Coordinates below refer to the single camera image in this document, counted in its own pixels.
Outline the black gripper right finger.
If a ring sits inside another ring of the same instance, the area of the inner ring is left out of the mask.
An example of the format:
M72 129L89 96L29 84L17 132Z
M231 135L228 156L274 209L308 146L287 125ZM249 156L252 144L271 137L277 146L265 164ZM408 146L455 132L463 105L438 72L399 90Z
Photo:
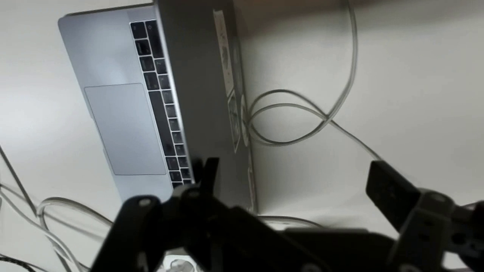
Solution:
M484 202L458 206L442 193L416 188L384 161L370 164L366 196L399 235L389 272L451 272L446 253L470 272L484 272Z

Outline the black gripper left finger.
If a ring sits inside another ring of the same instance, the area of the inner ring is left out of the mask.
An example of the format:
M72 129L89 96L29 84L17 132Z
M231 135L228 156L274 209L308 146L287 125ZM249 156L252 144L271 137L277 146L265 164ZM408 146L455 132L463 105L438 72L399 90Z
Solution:
M118 212L91 272L156 272L168 253L183 250L204 272L249 272L260 261L237 247L233 211L213 196L219 159L195 167L195 185L180 187L165 203L154 196L128 199Z

